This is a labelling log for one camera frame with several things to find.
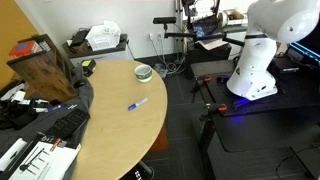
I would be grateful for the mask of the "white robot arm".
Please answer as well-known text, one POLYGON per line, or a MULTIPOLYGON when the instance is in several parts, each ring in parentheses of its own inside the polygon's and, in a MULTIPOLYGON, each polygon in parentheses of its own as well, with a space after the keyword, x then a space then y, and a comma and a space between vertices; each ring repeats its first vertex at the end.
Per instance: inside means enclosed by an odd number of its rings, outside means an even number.
POLYGON ((245 45, 227 88, 250 101, 278 92, 267 71, 277 42, 292 43, 309 35, 319 20, 320 0, 256 0, 248 8, 245 45))

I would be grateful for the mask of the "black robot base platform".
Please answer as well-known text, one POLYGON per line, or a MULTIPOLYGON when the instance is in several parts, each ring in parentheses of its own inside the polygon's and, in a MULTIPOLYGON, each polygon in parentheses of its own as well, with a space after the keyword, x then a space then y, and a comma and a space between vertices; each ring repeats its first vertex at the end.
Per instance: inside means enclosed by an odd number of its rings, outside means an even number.
POLYGON ((313 71, 277 74, 277 94, 249 101, 227 89, 226 81, 234 68, 235 65, 231 60, 201 62, 191 65, 195 77, 207 76, 211 78, 205 87, 216 103, 227 106, 227 110, 223 112, 225 116, 320 105, 319 76, 313 71))

